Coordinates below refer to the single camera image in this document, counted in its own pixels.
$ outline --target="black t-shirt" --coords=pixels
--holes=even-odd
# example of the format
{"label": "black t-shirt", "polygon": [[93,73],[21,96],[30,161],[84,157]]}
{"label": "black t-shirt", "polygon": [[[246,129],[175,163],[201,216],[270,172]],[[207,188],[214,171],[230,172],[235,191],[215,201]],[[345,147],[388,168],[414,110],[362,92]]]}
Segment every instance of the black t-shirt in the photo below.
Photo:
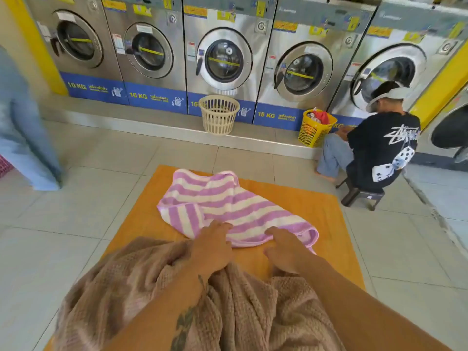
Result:
{"label": "black t-shirt", "polygon": [[377,113],[348,133],[354,161],[348,176],[361,189],[388,186],[412,159],[418,144],[419,118],[398,112]]}

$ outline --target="red checkered bag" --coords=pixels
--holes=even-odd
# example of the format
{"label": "red checkered bag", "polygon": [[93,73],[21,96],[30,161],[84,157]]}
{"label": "red checkered bag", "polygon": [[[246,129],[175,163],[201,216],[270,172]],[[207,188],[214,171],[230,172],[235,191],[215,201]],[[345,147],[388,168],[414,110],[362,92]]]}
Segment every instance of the red checkered bag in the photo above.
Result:
{"label": "red checkered bag", "polygon": [[13,166],[0,155],[0,177],[10,170],[13,170]]}

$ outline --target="orange table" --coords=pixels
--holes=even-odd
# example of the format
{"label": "orange table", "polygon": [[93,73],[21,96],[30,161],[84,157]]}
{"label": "orange table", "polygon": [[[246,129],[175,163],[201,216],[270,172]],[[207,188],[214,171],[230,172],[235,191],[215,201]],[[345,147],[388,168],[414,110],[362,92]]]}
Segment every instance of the orange table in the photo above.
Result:
{"label": "orange table", "polygon": [[[159,201],[172,183],[172,174],[175,170],[177,168],[171,166],[158,167],[104,254],[125,246],[137,236],[171,241],[186,239],[162,220],[157,209]],[[243,179],[239,179],[239,183],[243,188],[265,197],[314,225],[320,235],[313,246],[316,253],[324,257],[343,276],[365,289],[340,203],[335,196]],[[250,274],[267,279],[271,274],[271,266],[263,250],[271,244],[274,243],[235,249],[235,261]],[[52,350],[51,342],[44,350]]]}

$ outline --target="beige laundry basket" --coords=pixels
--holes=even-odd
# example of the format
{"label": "beige laundry basket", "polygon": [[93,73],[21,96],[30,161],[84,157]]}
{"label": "beige laundry basket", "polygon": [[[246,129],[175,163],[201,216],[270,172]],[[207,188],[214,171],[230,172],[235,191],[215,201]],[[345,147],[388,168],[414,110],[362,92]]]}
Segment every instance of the beige laundry basket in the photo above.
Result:
{"label": "beige laundry basket", "polygon": [[203,127],[208,133],[226,135],[231,132],[234,120],[241,105],[223,95],[208,95],[198,102],[202,110]]}

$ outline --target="purple and white striped towel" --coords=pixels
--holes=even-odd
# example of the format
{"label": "purple and white striped towel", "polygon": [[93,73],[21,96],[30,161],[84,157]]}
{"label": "purple and white striped towel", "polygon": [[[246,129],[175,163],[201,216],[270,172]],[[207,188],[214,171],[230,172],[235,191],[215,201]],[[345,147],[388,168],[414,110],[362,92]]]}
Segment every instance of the purple and white striped towel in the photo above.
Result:
{"label": "purple and white striped towel", "polygon": [[227,239],[237,248],[271,240],[272,236],[264,234],[271,226],[294,233],[310,250],[319,237],[317,229],[304,219],[240,187],[232,171],[211,177],[175,171],[158,209],[166,223],[191,239],[214,219],[231,223]]}

